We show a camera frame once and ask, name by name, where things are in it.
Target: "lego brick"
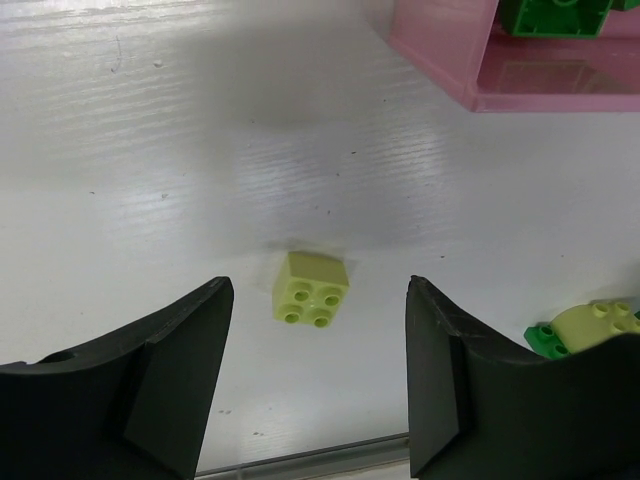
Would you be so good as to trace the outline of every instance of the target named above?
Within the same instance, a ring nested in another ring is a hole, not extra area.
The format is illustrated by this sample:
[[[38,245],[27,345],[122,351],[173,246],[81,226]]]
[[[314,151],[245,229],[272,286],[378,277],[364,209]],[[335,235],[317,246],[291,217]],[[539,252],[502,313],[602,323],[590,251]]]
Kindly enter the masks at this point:
[[[567,349],[575,353],[615,335],[640,333],[640,320],[631,313],[628,303],[594,303],[562,312],[551,327]]]
[[[348,290],[347,271],[340,260],[289,252],[273,287],[273,316],[326,328]]]
[[[501,0],[500,21],[508,33],[520,37],[595,38],[612,1]]]
[[[569,355],[569,350],[549,324],[527,328],[524,332],[524,338],[531,349],[543,357],[555,359]]]
[[[640,7],[640,0],[613,0],[613,5],[611,6],[613,10],[621,12],[626,12],[636,7]]]

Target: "yellow building block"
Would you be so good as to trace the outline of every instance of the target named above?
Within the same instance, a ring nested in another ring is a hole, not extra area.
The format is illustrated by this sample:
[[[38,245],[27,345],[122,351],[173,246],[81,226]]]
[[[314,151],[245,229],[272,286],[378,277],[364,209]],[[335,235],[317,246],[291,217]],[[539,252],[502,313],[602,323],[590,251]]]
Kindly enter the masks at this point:
[[[273,316],[287,323],[328,327],[348,290],[340,260],[290,252],[273,286]]]
[[[640,333],[640,320],[627,303],[594,303],[565,310],[551,322],[565,347],[576,353],[622,333]]]

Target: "green toy block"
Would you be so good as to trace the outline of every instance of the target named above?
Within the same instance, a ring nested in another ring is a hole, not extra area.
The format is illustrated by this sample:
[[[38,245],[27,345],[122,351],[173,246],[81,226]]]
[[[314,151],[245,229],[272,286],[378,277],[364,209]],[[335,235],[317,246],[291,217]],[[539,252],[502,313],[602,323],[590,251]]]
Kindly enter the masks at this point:
[[[569,355],[569,350],[562,344],[549,324],[527,328],[524,338],[531,349],[543,357],[556,359]]]
[[[501,0],[500,22],[508,33],[519,37],[595,38],[609,14],[612,2]]]
[[[571,353],[593,347],[622,333],[640,333],[640,319],[628,303],[578,305],[551,322],[553,331]]]
[[[348,291],[347,271],[340,260],[290,252],[273,286],[273,316],[325,328]]]
[[[640,0],[613,0],[612,9],[626,12],[633,8],[640,7]]]

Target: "metal strip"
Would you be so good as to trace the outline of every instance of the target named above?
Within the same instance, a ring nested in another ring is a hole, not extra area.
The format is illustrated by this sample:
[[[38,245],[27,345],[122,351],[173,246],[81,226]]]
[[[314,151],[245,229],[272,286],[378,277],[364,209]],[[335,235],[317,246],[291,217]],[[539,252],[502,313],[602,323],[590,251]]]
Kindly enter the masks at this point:
[[[200,480],[300,480],[409,459],[409,434],[200,472]]]

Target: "pink plastic bin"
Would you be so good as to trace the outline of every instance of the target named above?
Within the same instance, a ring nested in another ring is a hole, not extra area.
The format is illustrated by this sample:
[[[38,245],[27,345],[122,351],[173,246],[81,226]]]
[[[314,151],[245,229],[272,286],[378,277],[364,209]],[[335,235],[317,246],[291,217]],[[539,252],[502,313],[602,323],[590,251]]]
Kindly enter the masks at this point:
[[[512,37],[498,0],[396,0],[391,44],[475,112],[640,111],[640,7],[592,40]]]

